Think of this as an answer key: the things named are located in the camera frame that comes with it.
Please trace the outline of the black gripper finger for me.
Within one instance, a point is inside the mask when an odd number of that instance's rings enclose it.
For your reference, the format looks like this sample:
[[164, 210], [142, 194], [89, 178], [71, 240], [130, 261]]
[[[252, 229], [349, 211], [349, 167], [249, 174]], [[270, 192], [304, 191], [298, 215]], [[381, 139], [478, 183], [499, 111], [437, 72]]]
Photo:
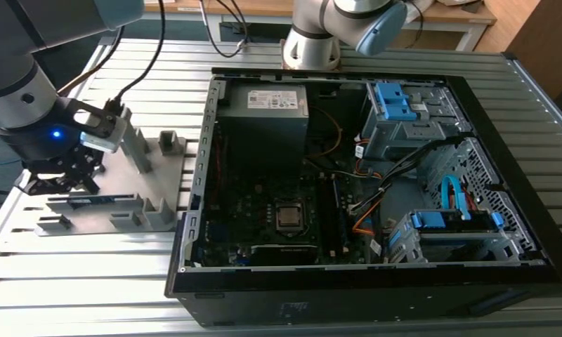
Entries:
[[71, 166], [73, 181], [89, 194], [97, 194], [99, 190], [99, 187], [93, 180], [95, 172], [97, 166], [91, 164], [82, 166], [79, 164], [74, 164]]
[[70, 181], [63, 176], [39, 178], [31, 173], [26, 182], [21, 183], [19, 190], [26, 195], [62, 194], [70, 191]]

